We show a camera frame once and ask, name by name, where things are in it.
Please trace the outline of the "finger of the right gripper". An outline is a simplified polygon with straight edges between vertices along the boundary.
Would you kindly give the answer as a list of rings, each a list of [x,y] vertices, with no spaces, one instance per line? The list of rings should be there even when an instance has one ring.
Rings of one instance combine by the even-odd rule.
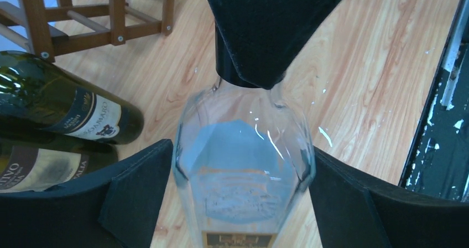
[[[207,1],[215,18],[219,77],[270,90],[342,0]]]

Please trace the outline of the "clear bottle black cap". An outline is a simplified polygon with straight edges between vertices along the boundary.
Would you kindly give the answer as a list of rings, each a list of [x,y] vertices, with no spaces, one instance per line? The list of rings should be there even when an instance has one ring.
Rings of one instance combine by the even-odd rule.
[[[238,77],[215,33],[213,86],[181,114],[174,179],[195,247],[275,247],[316,166],[304,115],[282,84],[266,90]]]

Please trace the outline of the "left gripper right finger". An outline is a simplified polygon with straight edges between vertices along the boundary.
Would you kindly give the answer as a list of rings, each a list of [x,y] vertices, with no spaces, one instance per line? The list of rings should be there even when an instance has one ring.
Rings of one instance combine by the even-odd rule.
[[[309,187],[323,247],[467,247],[468,204],[414,193],[319,148]]]

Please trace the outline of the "dark wine bottle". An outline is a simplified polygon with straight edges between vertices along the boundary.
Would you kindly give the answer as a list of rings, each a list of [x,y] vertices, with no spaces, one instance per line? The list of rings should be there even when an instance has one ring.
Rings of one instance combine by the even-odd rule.
[[[129,144],[144,116],[128,101],[36,55],[1,52],[1,124]]]

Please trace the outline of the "olive green wine bottle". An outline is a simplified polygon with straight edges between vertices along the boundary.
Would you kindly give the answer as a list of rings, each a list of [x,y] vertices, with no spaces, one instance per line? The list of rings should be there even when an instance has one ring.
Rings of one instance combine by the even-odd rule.
[[[108,144],[37,130],[1,129],[1,193],[41,192],[118,162]]]

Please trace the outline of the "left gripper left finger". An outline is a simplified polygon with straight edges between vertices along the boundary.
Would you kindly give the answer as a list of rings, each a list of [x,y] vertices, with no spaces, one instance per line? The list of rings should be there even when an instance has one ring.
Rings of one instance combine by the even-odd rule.
[[[149,247],[171,170],[173,143],[43,192],[1,195],[2,247]]]

